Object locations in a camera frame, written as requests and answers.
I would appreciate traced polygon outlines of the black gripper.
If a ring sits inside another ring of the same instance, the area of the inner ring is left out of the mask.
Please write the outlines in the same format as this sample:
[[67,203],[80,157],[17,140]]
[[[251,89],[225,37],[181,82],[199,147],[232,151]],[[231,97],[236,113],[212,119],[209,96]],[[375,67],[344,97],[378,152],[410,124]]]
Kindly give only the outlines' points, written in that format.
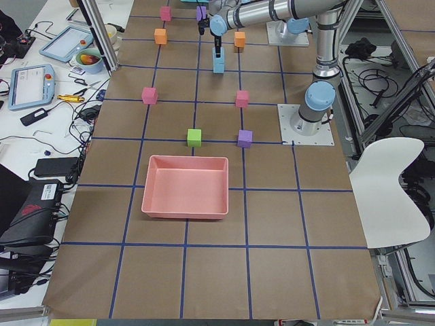
[[213,35],[213,40],[214,40],[214,47],[213,47],[213,53],[214,53],[214,57],[221,57],[222,56],[222,37],[221,36],[217,36],[215,34]]

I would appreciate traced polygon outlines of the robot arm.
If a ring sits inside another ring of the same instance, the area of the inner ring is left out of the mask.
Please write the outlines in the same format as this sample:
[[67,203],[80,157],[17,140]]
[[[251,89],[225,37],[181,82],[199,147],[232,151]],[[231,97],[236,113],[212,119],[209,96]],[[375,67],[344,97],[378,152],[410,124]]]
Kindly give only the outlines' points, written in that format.
[[221,37],[232,29],[283,21],[290,33],[307,29],[308,18],[296,14],[295,1],[208,1],[211,34]]
[[208,27],[214,38],[213,62],[224,59],[222,36],[229,30],[265,22],[302,22],[314,17],[317,23],[314,82],[341,83],[338,67],[338,34],[344,1],[210,1]]

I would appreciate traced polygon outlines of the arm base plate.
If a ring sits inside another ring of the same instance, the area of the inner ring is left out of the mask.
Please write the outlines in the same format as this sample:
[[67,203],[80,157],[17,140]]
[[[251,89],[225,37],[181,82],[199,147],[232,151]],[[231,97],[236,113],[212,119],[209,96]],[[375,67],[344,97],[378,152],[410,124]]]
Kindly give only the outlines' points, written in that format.
[[278,104],[279,127],[283,145],[334,146],[327,113],[318,122],[307,122],[299,115],[300,105]]
[[270,46],[308,47],[309,39],[305,31],[293,34],[284,21],[267,22],[266,31]]

